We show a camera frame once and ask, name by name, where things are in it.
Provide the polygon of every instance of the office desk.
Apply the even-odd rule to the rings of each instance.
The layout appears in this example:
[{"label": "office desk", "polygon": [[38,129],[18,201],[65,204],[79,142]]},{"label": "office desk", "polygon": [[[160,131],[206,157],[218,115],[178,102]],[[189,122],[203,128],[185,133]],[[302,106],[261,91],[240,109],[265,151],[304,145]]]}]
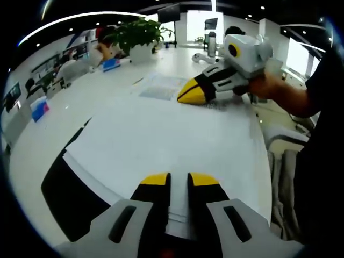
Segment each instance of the office desk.
[{"label": "office desk", "polygon": [[[208,64],[191,61],[191,56],[198,52],[187,48],[162,49],[149,63],[134,66],[123,60],[121,67],[114,70],[86,74],[54,96],[48,102],[49,112],[37,123],[28,124],[12,150],[10,181],[28,219],[48,243],[55,246],[67,240],[40,190],[46,173],[66,143],[104,104],[111,103],[114,96],[123,96],[129,85],[152,70],[185,78],[199,74]],[[243,96],[243,101],[249,105],[248,96]],[[267,151],[255,113],[253,109],[247,110],[250,137],[254,140],[255,175],[260,186],[256,206],[269,220],[271,184]]]}]

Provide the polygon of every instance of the black sleeve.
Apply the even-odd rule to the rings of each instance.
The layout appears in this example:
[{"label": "black sleeve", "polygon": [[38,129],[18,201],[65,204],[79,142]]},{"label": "black sleeve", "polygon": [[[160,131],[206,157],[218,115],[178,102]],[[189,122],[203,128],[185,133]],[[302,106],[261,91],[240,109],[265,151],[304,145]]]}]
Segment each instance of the black sleeve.
[{"label": "black sleeve", "polygon": [[343,72],[343,64],[335,50],[330,49],[320,61],[317,70],[306,81],[307,92],[312,105],[321,110],[329,99],[328,95],[335,94]]}]

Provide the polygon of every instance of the gray fabric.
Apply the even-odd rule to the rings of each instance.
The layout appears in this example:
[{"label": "gray fabric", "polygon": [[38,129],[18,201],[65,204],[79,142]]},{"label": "gray fabric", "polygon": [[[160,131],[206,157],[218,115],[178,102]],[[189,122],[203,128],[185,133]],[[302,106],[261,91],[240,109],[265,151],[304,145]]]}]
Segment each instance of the gray fabric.
[{"label": "gray fabric", "polygon": [[294,150],[286,150],[282,160],[275,158],[271,183],[273,209],[270,229],[284,240],[300,240],[300,229],[294,210],[294,176],[296,167]]}]

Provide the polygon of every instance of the ceiling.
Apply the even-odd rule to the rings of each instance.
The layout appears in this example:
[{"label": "ceiling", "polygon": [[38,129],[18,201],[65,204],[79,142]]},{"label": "ceiling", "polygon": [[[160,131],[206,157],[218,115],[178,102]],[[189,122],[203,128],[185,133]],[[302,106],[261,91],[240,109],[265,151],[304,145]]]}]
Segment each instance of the ceiling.
[{"label": "ceiling", "polygon": [[[9,18],[9,24],[12,26],[6,27],[8,31],[7,37],[10,42],[9,49],[14,53],[11,57],[9,67],[15,68],[32,53],[37,51],[36,43],[40,42],[40,47],[43,47],[50,42],[69,35],[69,28],[73,28],[73,33],[83,31],[86,29],[94,28],[97,22],[102,25],[115,24],[119,20],[134,19],[129,16],[116,16],[116,15],[101,15],[101,16],[88,16],[82,18],[71,19],[53,25],[43,31],[35,34],[30,40],[25,41],[22,45],[17,47],[22,38],[35,29],[57,20],[59,18],[94,11],[124,11],[135,12],[149,15],[156,13],[157,9],[147,10],[152,6],[163,6],[164,4],[175,3],[179,1],[174,0],[141,0],[141,1],[115,1],[115,0],[49,0],[50,5],[46,9],[44,19],[41,20],[42,11],[46,4],[46,0],[30,0],[20,3],[20,8],[13,7],[16,10]],[[211,10],[211,0],[198,0],[187,1],[181,5],[181,11],[187,12],[188,10]],[[223,12],[224,15],[235,16],[239,18],[246,18],[248,14],[252,15],[252,20],[259,21],[260,19],[267,18],[280,25],[285,24],[312,24],[322,25],[319,22],[320,17],[323,16],[320,8],[316,5],[309,4],[308,1],[295,1],[295,0],[217,0],[217,9]],[[261,10],[260,6],[265,6],[265,10]],[[324,30],[319,28],[308,27],[287,27],[287,33],[284,33],[285,28],[281,28],[281,33],[287,37],[291,35],[298,41],[301,39],[291,32],[301,35],[310,44],[317,47],[327,49],[330,47],[331,42],[328,40],[328,35]]]}]

